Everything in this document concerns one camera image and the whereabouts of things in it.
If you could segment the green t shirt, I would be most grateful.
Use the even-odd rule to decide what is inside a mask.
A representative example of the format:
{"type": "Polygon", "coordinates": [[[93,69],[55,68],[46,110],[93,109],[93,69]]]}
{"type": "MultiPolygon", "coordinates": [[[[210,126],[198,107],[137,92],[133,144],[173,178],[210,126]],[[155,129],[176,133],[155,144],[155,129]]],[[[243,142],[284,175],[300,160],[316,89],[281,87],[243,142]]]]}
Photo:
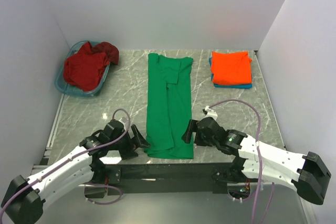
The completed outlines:
{"type": "Polygon", "coordinates": [[[193,143],[182,136],[192,118],[191,71],[193,59],[148,55],[147,156],[192,159],[193,143]]]}

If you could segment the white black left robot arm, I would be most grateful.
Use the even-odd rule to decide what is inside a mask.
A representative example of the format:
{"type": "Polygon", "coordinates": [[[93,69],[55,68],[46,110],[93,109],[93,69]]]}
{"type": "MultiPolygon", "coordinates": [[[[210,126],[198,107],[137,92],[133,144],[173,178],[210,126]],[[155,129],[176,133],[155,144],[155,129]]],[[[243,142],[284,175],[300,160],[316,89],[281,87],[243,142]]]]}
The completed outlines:
{"type": "Polygon", "coordinates": [[[106,187],[109,171],[101,158],[109,151],[118,151],[122,160],[128,160],[138,156],[137,148],[148,147],[136,125],[111,120],[44,170],[27,178],[15,177],[1,203],[1,215],[8,215],[13,223],[36,223],[44,209],[75,187],[106,187]]]}

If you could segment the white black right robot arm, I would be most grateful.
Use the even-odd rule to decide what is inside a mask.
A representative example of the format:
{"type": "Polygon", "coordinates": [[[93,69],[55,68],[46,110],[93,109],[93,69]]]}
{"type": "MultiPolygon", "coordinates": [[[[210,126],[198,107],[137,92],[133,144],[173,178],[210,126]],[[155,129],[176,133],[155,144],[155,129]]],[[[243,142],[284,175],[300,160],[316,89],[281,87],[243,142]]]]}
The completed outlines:
{"type": "Polygon", "coordinates": [[[293,153],[256,142],[246,133],[224,129],[212,117],[190,120],[182,140],[189,144],[192,136],[199,146],[213,146],[234,156],[229,169],[215,172],[216,181],[240,183],[261,178],[294,190],[312,204],[324,203],[331,173],[318,154],[293,153]]]}

